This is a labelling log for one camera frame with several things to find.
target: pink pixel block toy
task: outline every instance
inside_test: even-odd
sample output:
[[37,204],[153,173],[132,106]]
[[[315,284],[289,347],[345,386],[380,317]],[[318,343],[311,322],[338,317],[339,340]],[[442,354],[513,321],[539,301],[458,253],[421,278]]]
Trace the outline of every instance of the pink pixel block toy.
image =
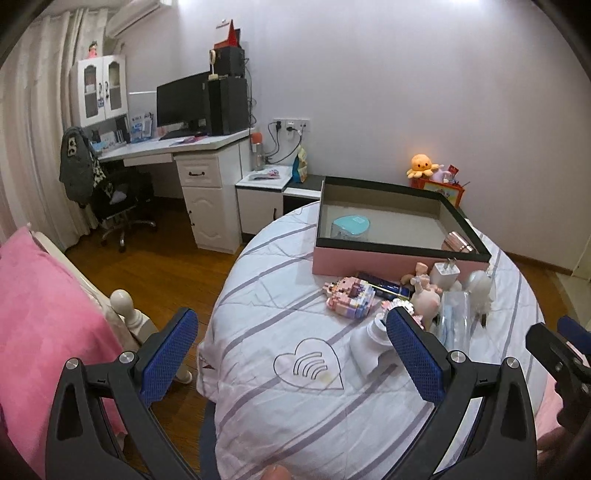
[[326,306],[350,319],[364,318],[371,308],[375,290],[365,280],[345,277],[336,283],[325,283],[322,287],[328,297]]

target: blue gripper pad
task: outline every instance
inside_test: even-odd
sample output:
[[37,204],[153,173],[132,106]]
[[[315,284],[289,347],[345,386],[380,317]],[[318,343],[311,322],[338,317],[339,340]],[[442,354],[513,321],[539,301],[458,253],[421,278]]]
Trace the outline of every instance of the blue gripper pad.
[[164,330],[151,335],[139,349],[139,396],[147,407],[163,399],[197,338],[198,328],[197,314],[189,309],[179,309]]
[[[423,400],[439,405],[445,397],[446,377],[450,375],[449,364],[445,360],[447,356],[445,347],[434,335],[423,332],[402,307],[389,311],[386,332]],[[428,339],[425,337],[427,335],[439,344],[431,343],[439,361],[433,358],[430,350],[423,343]]]
[[558,319],[558,333],[567,339],[583,355],[591,355],[591,332],[571,317]]

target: chair base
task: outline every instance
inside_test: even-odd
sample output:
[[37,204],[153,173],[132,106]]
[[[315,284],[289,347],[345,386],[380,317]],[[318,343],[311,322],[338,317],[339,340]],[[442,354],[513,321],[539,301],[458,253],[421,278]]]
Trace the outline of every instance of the chair base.
[[106,245],[107,237],[117,230],[121,230],[121,234],[119,236],[119,252],[125,252],[125,231],[128,230],[132,225],[149,225],[150,227],[156,229],[158,226],[156,222],[152,220],[129,220],[127,217],[127,212],[123,212],[119,215],[121,221],[117,223],[117,225],[109,228],[100,239],[101,245]]

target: orange octopus plush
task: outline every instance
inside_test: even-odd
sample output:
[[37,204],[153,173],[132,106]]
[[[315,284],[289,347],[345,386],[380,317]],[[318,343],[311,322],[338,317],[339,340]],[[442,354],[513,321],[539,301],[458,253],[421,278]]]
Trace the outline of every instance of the orange octopus plush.
[[434,171],[439,170],[439,165],[431,163],[431,159],[422,154],[415,155],[411,160],[411,165],[413,167],[407,172],[407,177],[409,179],[419,179],[423,175],[430,177],[433,175]]

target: wall socket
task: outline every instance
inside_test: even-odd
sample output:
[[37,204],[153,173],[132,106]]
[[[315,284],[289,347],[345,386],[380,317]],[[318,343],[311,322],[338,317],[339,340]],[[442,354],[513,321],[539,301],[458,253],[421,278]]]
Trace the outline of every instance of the wall socket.
[[285,129],[289,126],[292,126],[296,130],[300,130],[305,134],[309,134],[312,132],[312,122],[308,119],[302,118],[275,118],[273,119],[274,122],[280,121],[281,122],[281,130],[286,131]]

